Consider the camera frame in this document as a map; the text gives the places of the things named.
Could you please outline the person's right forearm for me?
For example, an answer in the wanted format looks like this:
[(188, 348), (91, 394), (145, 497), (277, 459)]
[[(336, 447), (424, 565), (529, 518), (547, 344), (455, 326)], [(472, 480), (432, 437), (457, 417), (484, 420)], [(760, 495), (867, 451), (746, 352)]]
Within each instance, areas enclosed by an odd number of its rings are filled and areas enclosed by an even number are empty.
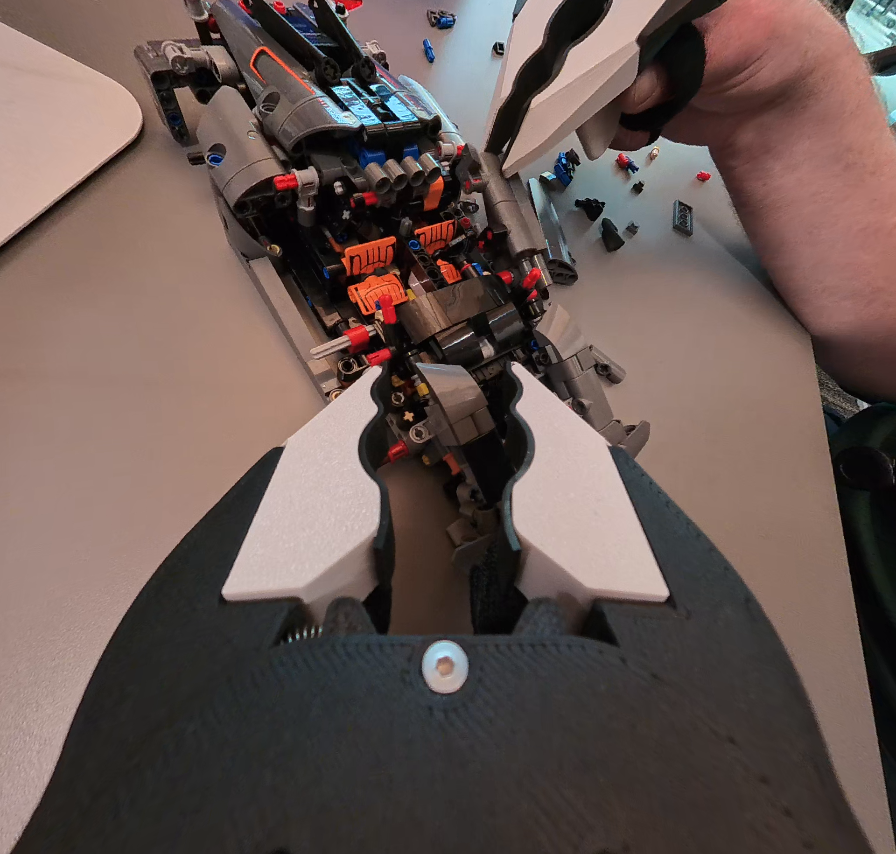
[(894, 401), (894, 137), (870, 80), (720, 89), (709, 141), (735, 212), (824, 370)]

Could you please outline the white book stand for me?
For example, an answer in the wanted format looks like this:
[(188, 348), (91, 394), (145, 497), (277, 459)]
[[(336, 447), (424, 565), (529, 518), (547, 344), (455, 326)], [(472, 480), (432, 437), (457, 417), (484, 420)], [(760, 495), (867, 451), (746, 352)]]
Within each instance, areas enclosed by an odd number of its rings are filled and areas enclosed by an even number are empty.
[(134, 141), (139, 103), (111, 78), (1, 25), (1, 244)]

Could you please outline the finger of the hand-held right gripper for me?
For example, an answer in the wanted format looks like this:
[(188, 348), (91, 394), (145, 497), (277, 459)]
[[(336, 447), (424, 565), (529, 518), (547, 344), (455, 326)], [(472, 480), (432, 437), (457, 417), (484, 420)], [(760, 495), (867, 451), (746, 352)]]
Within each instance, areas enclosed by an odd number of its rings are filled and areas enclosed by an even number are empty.
[(542, 41), (521, 64), (510, 92), (498, 105), (485, 144), (488, 154), (509, 152), (533, 99), (554, 82), (573, 46), (584, 41), (605, 19), (612, 1), (563, 0), (556, 6), (545, 22)]
[[(517, 0), (498, 77), (498, 104), (510, 92), (521, 64), (542, 41), (545, 22), (561, 1)], [(606, 20), (573, 46), (554, 82), (533, 99), (509, 152), (498, 154), (504, 176), (518, 174), (569, 134), (578, 135), (579, 126), (608, 105), (610, 94), (620, 97), (634, 82), (637, 50), (627, 34), (628, 25), (613, 4)]]

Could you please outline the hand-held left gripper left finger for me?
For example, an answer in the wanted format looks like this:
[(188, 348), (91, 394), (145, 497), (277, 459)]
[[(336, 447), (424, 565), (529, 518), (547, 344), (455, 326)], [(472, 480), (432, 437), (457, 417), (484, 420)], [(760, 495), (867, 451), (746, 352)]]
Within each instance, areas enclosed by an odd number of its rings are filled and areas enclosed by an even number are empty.
[(285, 443), (221, 589), (227, 602), (299, 600), (315, 623), (374, 591), (383, 495), (361, 459), (381, 367), (371, 367)]

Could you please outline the person's right hand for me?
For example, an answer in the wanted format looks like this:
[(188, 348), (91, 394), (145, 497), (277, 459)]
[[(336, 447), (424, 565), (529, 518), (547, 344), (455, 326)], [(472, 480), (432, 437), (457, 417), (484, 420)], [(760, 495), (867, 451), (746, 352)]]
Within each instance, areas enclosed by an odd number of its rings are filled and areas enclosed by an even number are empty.
[(695, 25), (703, 82), (661, 137), (706, 147), (725, 171), (804, 155), (892, 159), (867, 64), (818, 0), (730, 0)]

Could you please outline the grey black lego car model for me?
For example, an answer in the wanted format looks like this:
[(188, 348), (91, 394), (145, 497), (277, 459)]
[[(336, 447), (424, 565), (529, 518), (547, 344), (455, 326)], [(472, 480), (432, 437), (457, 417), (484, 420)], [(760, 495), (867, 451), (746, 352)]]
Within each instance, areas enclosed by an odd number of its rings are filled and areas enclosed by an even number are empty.
[(505, 463), (481, 434), (447, 443), (423, 364), (469, 372), (505, 436), (507, 361), (526, 367), (610, 445), (637, 456), (648, 422), (622, 423), (605, 387), (624, 371), (593, 346), (562, 356), (528, 182), (483, 165), (429, 91), (394, 75), (348, 29), (361, 0), (180, 0), (196, 36), (133, 53), (172, 138), (207, 171), (227, 238), (322, 399), (391, 373), (385, 462), (445, 464), (485, 533)]

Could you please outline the long grey lego panel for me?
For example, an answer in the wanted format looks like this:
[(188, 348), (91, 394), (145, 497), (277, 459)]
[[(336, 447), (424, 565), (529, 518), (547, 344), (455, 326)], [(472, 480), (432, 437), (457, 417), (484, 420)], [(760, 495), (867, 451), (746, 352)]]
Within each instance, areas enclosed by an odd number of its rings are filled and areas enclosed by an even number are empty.
[(533, 210), (545, 237), (543, 258), (552, 282), (572, 286), (578, 280), (576, 261), (566, 241), (558, 214), (550, 199), (549, 191), (534, 177), (528, 181)]

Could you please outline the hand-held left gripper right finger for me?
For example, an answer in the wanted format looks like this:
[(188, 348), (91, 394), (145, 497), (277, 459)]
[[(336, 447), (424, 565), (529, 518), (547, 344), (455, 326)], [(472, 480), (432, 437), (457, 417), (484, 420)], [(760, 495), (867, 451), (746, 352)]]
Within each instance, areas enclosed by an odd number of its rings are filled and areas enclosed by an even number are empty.
[(573, 623), (594, 602), (662, 605), (670, 591), (616, 449), (521, 364), (506, 365), (503, 573), (510, 600), (548, 599)]

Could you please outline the blue lego connector pieces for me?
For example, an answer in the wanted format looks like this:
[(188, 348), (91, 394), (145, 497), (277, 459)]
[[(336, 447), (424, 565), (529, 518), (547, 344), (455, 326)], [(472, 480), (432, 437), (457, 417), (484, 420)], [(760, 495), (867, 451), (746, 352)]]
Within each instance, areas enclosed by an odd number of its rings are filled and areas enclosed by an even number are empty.
[(563, 191), (572, 184), (581, 158), (574, 148), (557, 154), (554, 167), (540, 173), (540, 184), (554, 191)]

